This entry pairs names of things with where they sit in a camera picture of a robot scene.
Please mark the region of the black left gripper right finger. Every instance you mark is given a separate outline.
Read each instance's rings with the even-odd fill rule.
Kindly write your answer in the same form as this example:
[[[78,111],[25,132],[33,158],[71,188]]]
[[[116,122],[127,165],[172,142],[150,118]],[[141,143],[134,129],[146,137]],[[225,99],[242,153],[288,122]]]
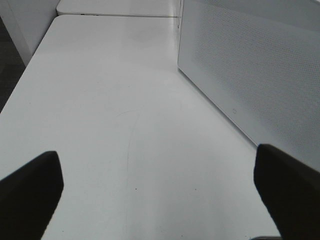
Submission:
[[[257,147],[254,185],[284,240],[320,238],[320,173],[270,144]]]

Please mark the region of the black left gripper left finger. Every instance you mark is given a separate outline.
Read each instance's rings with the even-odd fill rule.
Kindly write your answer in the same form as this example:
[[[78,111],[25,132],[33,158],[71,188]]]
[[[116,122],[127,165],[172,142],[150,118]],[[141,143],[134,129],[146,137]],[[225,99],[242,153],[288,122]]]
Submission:
[[[40,240],[64,189],[58,153],[46,151],[0,181],[0,238]]]

